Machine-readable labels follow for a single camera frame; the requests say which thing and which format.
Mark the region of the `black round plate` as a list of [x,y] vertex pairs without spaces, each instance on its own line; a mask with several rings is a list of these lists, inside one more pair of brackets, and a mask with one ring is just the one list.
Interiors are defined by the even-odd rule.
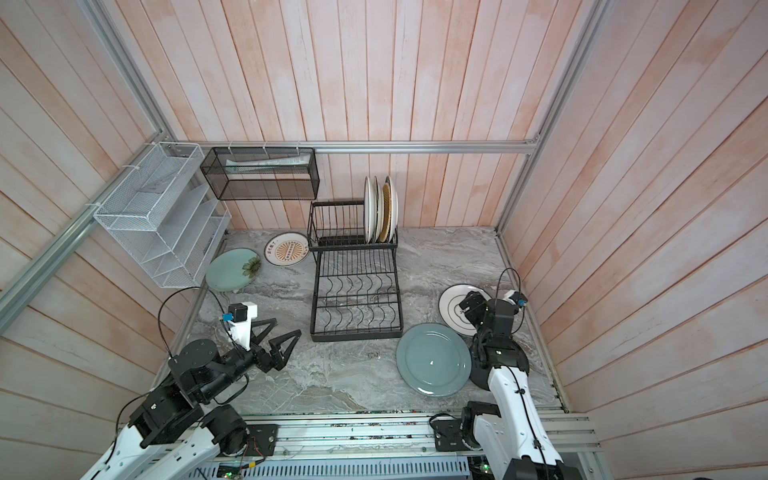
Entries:
[[479,356],[472,357],[472,366],[470,372],[470,380],[478,388],[489,391],[489,376],[491,370],[498,365],[498,361],[495,356],[491,356],[486,360],[482,360]]

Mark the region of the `large grey-green plate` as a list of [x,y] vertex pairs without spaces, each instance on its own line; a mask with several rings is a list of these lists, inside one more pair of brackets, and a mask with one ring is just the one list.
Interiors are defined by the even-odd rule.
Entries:
[[430,397],[459,392],[469,380],[469,348],[458,333],[437,323],[408,329],[396,349],[398,372],[413,390]]

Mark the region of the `black wire dish rack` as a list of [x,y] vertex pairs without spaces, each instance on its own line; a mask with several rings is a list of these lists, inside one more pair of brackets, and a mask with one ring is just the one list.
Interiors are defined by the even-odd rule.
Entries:
[[364,200],[311,204],[307,236],[316,262],[310,335],[315,342],[398,338],[404,330],[398,237],[365,242]]

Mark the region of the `white plate dark green rim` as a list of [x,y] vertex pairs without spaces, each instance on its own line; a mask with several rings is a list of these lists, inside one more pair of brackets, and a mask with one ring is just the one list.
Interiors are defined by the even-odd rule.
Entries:
[[390,192],[390,224],[389,224],[389,231],[388,231],[388,242],[392,242],[395,231],[397,228],[397,222],[398,222],[398,195],[396,188],[394,186],[393,180],[390,176],[386,178],[386,184],[389,186],[389,192]]

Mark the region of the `cream plate with berry sprigs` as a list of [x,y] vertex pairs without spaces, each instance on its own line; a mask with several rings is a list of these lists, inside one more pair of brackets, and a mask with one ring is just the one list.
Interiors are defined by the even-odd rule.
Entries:
[[376,214],[375,214],[375,229],[372,237],[374,243],[378,243],[380,240],[381,232],[384,225],[384,194],[382,186],[377,177],[374,178],[374,187],[376,190]]

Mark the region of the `white plate orange sunburst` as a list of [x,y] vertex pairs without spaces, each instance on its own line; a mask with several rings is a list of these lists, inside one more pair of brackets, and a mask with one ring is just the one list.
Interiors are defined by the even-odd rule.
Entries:
[[284,232],[270,239],[264,248],[264,258],[275,266],[291,266],[309,254],[309,241],[304,234]]
[[371,243],[377,224],[377,189],[373,181],[365,178],[364,186],[364,235],[365,242]]

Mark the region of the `yellow woven plate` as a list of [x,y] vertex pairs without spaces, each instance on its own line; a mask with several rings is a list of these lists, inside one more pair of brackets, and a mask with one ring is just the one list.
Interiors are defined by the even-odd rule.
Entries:
[[384,243],[389,241],[393,211],[392,188],[389,181],[386,181],[383,184],[381,192],[382,201],[380,202],[380,206],[382,227],[379,232],[378,240],[381,243]]

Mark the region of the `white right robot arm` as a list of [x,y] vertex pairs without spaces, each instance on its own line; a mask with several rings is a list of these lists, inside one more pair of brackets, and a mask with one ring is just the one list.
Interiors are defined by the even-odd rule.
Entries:
[[528,384],[529,361],[513,338],[513,323],[527,303],[515,290],[502,299],[469,292],[459,303],[476,334],[469,347],[470,380],[492,393],[492,403],[471,401],[462,411],[462,439],[482,450],[496,479],[580,479],[546,433]]

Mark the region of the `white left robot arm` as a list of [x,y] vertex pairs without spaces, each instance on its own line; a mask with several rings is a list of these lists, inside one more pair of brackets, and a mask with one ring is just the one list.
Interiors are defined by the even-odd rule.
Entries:
[[253,448],[267,458],[244,418],[226,399],[205,412],[203,407],[255,367],[267,373],[285,368],[298,340],[299,329],[267,338],[277,321],[257,321],[249,330],[249,345],[236,344],[222,354],[214,341],[188,343],[168,361],[168,375],[141,396],[142,403],[115,434],[112,445],[83,475],[85,479],[183,479],[202,464],[224,455],[243,459]]

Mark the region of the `pale green leaf plate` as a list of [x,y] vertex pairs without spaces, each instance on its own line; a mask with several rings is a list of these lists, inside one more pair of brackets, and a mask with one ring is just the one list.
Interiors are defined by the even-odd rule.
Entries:
[[205,280],[216,292],[235,292],[249,285],[261,267],[261,257],[253,250],[238,248],[216,257],[209,265]]

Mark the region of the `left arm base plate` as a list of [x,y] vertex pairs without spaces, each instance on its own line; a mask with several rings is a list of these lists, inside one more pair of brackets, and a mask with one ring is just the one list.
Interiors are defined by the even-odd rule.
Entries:
[[246,457],[271,457],[274,455],[278,438],[278,424],[253,424],[247,425]]

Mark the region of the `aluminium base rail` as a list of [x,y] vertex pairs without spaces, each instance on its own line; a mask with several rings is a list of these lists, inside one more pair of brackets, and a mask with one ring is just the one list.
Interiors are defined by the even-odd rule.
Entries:
[[[371,414],[246,416],[247,425],[278,424],[274,455],[266,460],[433,456],[440,453],[482,455],[481,449],[439,452],[425,412]],[[592,422],[584,415],[547,411],[541,421],[560,454],[601,449]]]

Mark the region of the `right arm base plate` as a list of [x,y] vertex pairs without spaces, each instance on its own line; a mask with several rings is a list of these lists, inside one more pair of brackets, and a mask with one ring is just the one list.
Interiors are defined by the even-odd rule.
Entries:
[[439,414],[428,420],[434,434],[435,449],[439,452],[477,451],[479,445],[463,429],[460,418]]

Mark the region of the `white mesh wall shelf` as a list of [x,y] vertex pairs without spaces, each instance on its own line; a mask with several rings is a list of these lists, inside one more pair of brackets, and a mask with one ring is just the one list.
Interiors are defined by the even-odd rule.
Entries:
[[202,284],[231,214],[205,182],[194,143],[153,145],[99,205],[96,221],[161,288]]

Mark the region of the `black mesh wall basket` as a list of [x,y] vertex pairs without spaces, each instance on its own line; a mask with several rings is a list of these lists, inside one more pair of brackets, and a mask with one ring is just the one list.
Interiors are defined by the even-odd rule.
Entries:
[[213,147],[201,172],[219,200],[314,200],[315,151],[303,147]]

